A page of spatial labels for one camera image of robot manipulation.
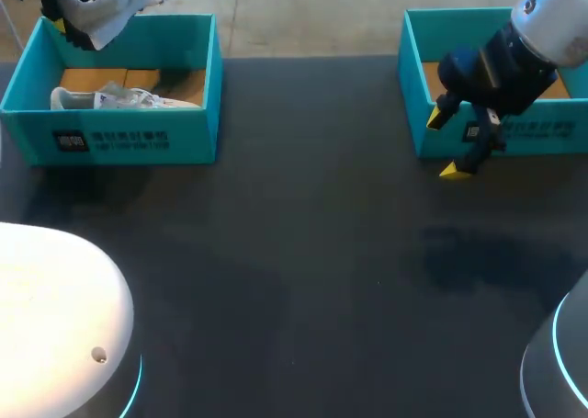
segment shoe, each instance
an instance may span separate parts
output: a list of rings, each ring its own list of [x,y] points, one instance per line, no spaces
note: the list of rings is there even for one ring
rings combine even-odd
[[[201,108],[194,103],[162,98],[142,89],[127,89],[108,83],[97,92],[70,92],[56,87],[51,92],[51,110],[115,108]]]
[[[165,0],[41,0],[41,12],[74,46],[100,51],[145,7]]]

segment black logo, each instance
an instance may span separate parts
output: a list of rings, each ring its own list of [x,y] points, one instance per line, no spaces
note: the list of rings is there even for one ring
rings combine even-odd
[[[57,148],[61,152],[89,152],[90,147],[80,130],[58,130],[53,132]]]

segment dark tabletop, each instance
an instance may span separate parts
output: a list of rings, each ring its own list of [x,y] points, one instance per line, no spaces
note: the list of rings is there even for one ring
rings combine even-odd
[[[30,171],[3,133],[2,219],[129,282],[145,418],[524,416],[526,343],[588,266],[588,158],[442,182],[395,65],[228,60],[213,166]]]

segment shoe box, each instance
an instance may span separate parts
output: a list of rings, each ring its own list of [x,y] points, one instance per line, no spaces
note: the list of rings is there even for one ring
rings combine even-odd
[[[50,110],[60,85],[108,82],[200,109]],[[212,15],[135,16],[102,51],[74,48],[39,20],[0,104],[30,165],[211,164],[221,110],[222,58]]]

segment blue box wall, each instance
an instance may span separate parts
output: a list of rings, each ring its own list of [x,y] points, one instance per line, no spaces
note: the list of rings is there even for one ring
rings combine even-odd
[[[51,90],[66,68],[206,69],[202,109],[51,111]],[[6,89],[0,119],[30,165],[210,164],[216,157],[221,85],[212,15],[135,16],[99,52],[72,47],[41,18]],[[89,151],[61,151],[54,132],[81,133]],[[105,144],[104,135],[119,133],[139,140]],[[157,140],[149,141],[153,135]]]
[[[399,49],[398,74],[414,148],[423,158],[453,157],[467,152],[464,129],[474,121],[470,103],[440,131],[427,130],[435,107],[422,62],[439,62],[460,45],[478,47],[510,18],[511,8],[423,9],[406,11]],[[505,155],[588,152],[588,65],[562,69],[571,99],[541,99],[523,115],[504,123]]]

